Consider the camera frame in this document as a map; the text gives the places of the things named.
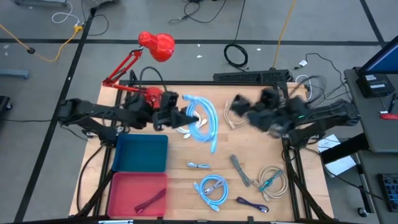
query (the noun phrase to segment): blue bin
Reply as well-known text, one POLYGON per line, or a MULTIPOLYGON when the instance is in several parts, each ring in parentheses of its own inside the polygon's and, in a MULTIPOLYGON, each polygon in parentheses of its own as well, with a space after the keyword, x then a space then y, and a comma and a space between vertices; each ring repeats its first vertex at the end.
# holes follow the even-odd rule
POLYGON ((121 134, 112 170, 165 172, 169 138, 164 134, 121 134))

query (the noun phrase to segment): monitor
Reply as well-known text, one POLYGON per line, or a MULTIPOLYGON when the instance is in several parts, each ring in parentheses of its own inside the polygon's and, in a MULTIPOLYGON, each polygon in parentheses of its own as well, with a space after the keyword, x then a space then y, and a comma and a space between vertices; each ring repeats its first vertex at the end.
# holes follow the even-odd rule
POLYGON ((359 70, 362 74, 398 74, 398 36, 383 47, 359 70))

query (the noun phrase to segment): blue screen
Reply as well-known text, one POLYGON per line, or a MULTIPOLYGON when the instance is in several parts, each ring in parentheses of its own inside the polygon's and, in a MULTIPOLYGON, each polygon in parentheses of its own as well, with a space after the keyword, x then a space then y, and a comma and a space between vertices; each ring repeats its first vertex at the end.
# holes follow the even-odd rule
POLYGON ((398 72, 398 45, 393 46, 367 69, 369 72, 398 72))

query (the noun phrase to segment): blue cable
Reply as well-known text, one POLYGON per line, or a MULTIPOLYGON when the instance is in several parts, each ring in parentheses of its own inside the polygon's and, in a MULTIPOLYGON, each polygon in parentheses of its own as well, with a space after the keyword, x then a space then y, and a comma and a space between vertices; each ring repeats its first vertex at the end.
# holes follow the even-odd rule
POLYGON ((272 177, 270 179, 265 181, 263 183, 263 185, 259 187, 259 191, 263 191, 263 190, 267 189, 269 186, 271 186, 273 181, 274 181, 274 179, 280 177, 282 175, 282 173, 283 173, 282 170, 278 170, 277 172, 275 172, 275 174, 272 175, 272 177))
POLYGON ((195 108, 200 105, 205 110, 208 120, 209 120, 209 132, 203 134, 199 131, 196 123, 191 123, 188 125, 189 133, 195 138, 195 140, 200 142, 210 142, 211 143, 211 153, 214 154, 217 150, 217 133, 218 133, 218 117, 216 109, 213 104, 206 98, 192 95, 183 95, 184 100, 190 101, 187 107, 187 116, 193 116, 195 108))
POLYGON ((195 190, 199 193, 200 197, 206 202, 206 204, 208 204, 214 211, 219 212, 220 208, 218 208, 218 206, 222 205, 226 201, 229 194, 228 184, 226 180, 220 175, 211 174, 203 178, 203 180, 200 182, 200 185, 196 182, 193 185, 195 187, 195 190), (210 194, 212 190, 210 189, 205 190, 205 186, 211 180, 215 180, 217 181, 217 183, 215 184, 215 186, 213 186, 210 189, 214 189, 221 186, 223 186, 224 188, 224 193, 221 196, 221 198, 218 200, 212 200, 207 197, 207 195, 210 194))

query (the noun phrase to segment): gray floor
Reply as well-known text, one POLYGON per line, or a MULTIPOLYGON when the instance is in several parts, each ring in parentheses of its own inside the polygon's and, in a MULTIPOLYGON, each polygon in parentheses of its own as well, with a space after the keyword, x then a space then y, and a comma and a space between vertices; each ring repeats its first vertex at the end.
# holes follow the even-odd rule
MULTIPOLYGON (((83 20, 79 0, 70 0, 73 14, 83 20)), ((154 33, 167 32, 176 39, 231 40, 239 20, 242 0, 228 0, 219 16, 210 24, 191 20, 169 25, 168 20, 182 16, 184 3, 180 0, 121 0, 97 11, 109 19, 107 33, 89 39, 135 40, 142 30, 154 33)), ((366 0, 384 40, 391 40, 398 33, 395 0, 366 0)), ((197 18, 210 18, 222 1, 205 0, 197 18)), ((243 14, 239 40, 277 40, 289 11, 290 0, 248 0, 243 14)), ((68 11, 60 6, 15 6, 10 1, 0 1, 0 21, 15 35, 24 39, 67 39, 75 24, 69 18, 63 24, 53 24, 51 16, 57 11, 68 11)), ((101 17, 93 21, 90 33, 104 29, 101 17)), ((0 39, 9 38, 0 31, 0 39)), ((360 0, 299 0, 284 35, 284 40, 324 41, 377 41, 364 13, 360 0)), ((29 44, 42 55, 53 57, 60 44, 29 44)), ((125 55, 137 47, 122 44, 85 44, 67 98, 79 97, 95 102, 100 83, 108 76, 125 55)), ((267 70, 272 66, 275 45, 243 45, 249 54, 250 70, 267 70)), ((14 109, 9 119, 50 119, 70 69, 77 44, 68 44, 56 63, 47 63, 29 55, 18 44, 0 42, 0 68, 28 69, 28 80, 0 78, 0 95, 12 98, 14 109)), ((135 71, 152 65, 160 70, 165 80, 212 80, 218 72, 235 72, 223 57, 224 45, 178 44, 174 56, 165 63, 155 62, 144 54, 134 66, 135 71)), ((294 76, 320 75, 321 82, 330 91, 340 84, 339 73, 331 65, 316 56, 309 56, 309 64, 293 70, 309 52, 317 52, 334 61, 341 71, 361 66, 372 57, 378 46, 319 46, 283 45, 280 48, 277 68, 287 68, 294 76)), ((241 59, 231 50, 231 58, 241 59)), ((148 80, 155 80, 148 73, 148 80)), ((344 93, 344 89, 334 95, 344 93)), ((48 123, 9 123, 0 128, 0 223, 12 222, 25 192, 33 166, 42 146, 48 123)), ((361 127, 335 128, 330 133, 347 138, 361 132, 361 127)), ((56 128, 36 188, 25 215, 26 220, 66 217, 72 201, 85 142, 59 127, 56 128)), ((342 174, 347 180, 358 183, 355 170, 342 174)), ((377 223, 377 217, 361 218, 356 209, 362 206, 358 190, 326 178, 333 211, 343 221, 377 223)))

